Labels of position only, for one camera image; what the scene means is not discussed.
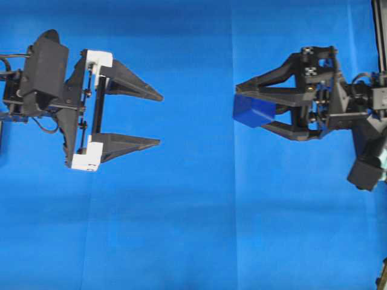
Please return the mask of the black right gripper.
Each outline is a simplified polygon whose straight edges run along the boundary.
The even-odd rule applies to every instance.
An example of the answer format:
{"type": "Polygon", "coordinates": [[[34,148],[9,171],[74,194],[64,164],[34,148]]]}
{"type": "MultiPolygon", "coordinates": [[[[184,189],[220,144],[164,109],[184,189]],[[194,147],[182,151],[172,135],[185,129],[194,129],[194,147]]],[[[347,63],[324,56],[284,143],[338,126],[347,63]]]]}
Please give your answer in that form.
{"type": "Polygon", "coordinates": [[[303,47],[279,68],[236,85],[235,92],[277,104],[275,115],[290,111],[290,124],[262,126],[288,140],[310,141],[361,125],[381,132],[386,128],[386,71],[363,72],[347,82],[336,55],[335,47],[303,47]]]}

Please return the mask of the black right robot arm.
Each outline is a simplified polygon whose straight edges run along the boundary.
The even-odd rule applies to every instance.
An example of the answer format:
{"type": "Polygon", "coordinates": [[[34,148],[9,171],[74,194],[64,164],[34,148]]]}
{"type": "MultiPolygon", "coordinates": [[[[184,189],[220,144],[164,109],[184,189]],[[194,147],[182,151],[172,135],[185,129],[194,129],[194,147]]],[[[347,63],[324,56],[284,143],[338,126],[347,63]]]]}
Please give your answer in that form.
{"type": "Polygon", "coordinates": [[[350,129],[363,144],[386,135],[386,73],[347,83],[335,47],[303,47],[276,69],[235,88],[233,119],[293,141],[350,129]]]}

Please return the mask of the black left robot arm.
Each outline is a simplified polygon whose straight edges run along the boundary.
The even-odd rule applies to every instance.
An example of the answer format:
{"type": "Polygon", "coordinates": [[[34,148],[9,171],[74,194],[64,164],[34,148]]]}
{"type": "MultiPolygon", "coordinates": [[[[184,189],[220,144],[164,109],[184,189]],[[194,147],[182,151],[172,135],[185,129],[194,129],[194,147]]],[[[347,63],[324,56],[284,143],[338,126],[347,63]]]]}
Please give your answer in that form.
{"type": "Polygon", "coordinates": [[[95,172],[99,165],[131,152],[160,144],[160,140],[103,133],[102,114],[106,95],[128,95],[160,102],[161,94],[112,53],[85,49],[69,79],[65,78],[68,48],[51,41],[28,47],[23,69],[12,71],[8,57],[1,57],[5,71],[3,102],[8,112],[2,121],[26,123],[50,117],[63,135],[65,165],[73,170],[95,172]]]}

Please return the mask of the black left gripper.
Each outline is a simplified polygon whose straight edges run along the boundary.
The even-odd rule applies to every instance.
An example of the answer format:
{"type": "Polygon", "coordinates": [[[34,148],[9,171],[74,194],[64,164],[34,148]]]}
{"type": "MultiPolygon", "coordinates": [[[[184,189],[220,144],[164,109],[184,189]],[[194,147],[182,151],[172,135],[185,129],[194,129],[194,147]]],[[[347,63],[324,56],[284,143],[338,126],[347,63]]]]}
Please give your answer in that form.
{"type": "Polygon", "coordinates": [[[17,55],[5,54],[2,61],[5,70],[2,80],[5,82],[3,102],[8,108],[3,113],[3,121],[26,123],[29,119],[38,121],[50,117],[56,123],[56,129],[63,134],[65,165],[74,170],[95,172],[101,163],[131,152],[145,150],[160,144],[160,140],[133,137],[121,134],[95,133],[82,137],[81,147],[76,148],[77,131],[85,131],[87,123],[83,120],[86,99],[93,88],[102,91],[107,84],[108,95],[128,95],[157,102],[164,100],[149,84],[135,75],[120,61],[113,60],[107,51],[83,50],[69,79],[64,78],[60,99],[53,101],[40,115],[29,117],[22,113],[23,99],[19,95],[23,69],[13,70],[9,59],[17,55]]]}

